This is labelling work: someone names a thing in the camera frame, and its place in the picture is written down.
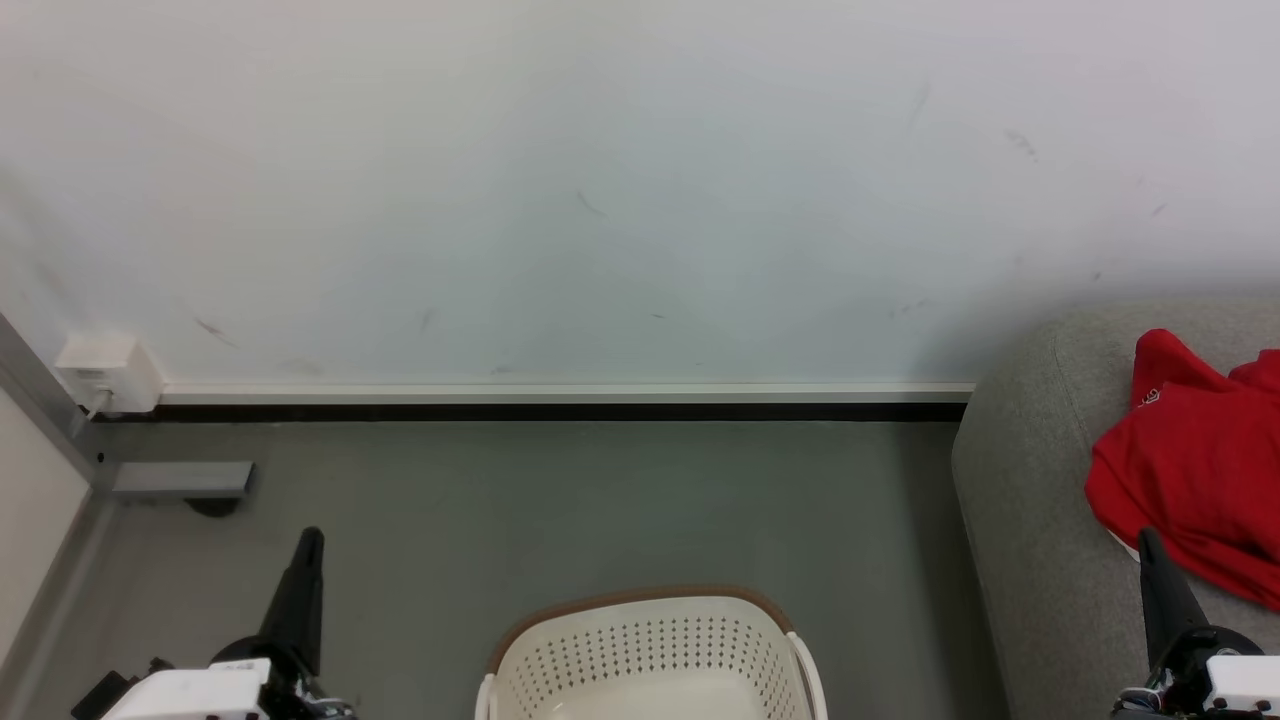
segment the white baseboard trim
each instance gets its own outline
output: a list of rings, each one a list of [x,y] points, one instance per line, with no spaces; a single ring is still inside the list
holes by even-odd
[[[169,383],[161,405],[966,402],[973,383],[378,386]]]

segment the gray floor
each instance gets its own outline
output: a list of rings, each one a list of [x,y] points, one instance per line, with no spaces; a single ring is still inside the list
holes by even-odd
[[[237,515],[122,509],[32,717],[109,669],[250,634],[324,529],[325,689],[370,719],[470,717],[502,632],[549,603],[723,582],[772,596],[832,717],[998,719],[951,487],[955,425],[460,423],[115,427],[138,460],[250,459]]]

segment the black baseboard strip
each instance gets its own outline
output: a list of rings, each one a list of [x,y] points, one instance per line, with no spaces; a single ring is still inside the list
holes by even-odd
[[[161,405],[104,423],[389,423],[447,420],[837,420],[955,423],[963,402],[608,404],[608,405]]]

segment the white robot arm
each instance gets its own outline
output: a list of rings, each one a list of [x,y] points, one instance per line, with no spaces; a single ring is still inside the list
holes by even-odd
[[[151,661],[146,678],[109,673],[73,710],[76,720],[356,719],[324,697],[320,671],[324,534],[307,528],[275,588],[262,626],[227,646],[209,667],[178,670]]]
[[[1142,612],[1151,674],[1126,688],[1112,720],[1262,720],[1280,716],[1280,656],[1211,625],[1152,528],[1138,534]]]

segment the metal floor bracket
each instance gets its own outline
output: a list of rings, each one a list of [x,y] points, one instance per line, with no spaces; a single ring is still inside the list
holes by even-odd
[[[239,498],[248,495],[253,464],[120,462],[111,487],[119,500]]]

